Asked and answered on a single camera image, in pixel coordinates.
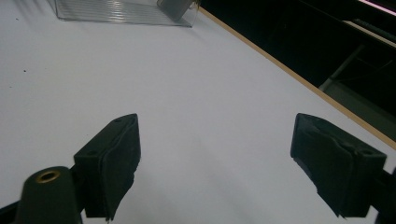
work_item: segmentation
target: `dark background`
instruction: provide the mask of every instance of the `dark background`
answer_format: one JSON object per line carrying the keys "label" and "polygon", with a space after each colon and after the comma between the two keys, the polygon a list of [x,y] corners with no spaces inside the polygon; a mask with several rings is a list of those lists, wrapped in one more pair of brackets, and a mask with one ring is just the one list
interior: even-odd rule
{"label": "dark background", "polygon": [[364,46],[337,81],[396,117],[396,49],[342,22],[362,19],[394,37],[396,17],[357,0],[203,0],[201,6],[316,87]]}

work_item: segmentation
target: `brass screw hole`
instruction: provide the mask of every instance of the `brass screw hole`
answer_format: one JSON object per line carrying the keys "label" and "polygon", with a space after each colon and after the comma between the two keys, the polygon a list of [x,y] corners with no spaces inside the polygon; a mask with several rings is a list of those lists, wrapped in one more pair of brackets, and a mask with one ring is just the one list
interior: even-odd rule
{"label": "brass screw hole", "polygon": [[36,179],[35,182],[39,184],[45,184],[48,183],[56,178],[58,178],[61,175],[61,172],[57,170],[52,170],[52,171],[47,171],[42,174],[40,174]]}

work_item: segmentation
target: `table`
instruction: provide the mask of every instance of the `table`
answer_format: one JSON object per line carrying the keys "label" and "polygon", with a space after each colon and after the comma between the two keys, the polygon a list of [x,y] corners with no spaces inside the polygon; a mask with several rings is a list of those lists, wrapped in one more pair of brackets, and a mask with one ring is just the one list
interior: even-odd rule
{"label": "table", "polygon": [[344,220],[316,194],[290,157],[294,118],[387,153],[389,172],[393,144],[206,15],[192,29],[69,22],[44,0],[1,1],[0,206],[137,113],[142,161],[114,223],[374,223],[374,209]]}

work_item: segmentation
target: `white surface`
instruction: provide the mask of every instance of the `white surface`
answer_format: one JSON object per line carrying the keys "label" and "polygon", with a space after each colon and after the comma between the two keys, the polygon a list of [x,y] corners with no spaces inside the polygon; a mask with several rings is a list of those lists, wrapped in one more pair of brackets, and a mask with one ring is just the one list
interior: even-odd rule
{"label": "white surface", "polygon": [[45,1],[0,1],[0,206],[137,113],[142,161],[114,223],[374,223],[374,209],[337,218],[290,158],[298,112],[396,165],[390,147],[202,14],[192,29],[65,22]]}

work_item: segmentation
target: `clear plastic box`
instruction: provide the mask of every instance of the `clear plastic box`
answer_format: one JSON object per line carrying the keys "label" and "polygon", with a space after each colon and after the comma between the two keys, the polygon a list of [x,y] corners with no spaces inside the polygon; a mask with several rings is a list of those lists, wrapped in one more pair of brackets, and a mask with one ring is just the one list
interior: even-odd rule
{"label": "clear plastic box", "polygon": [[58,19],[192,27],[200,0],[54,0]]}

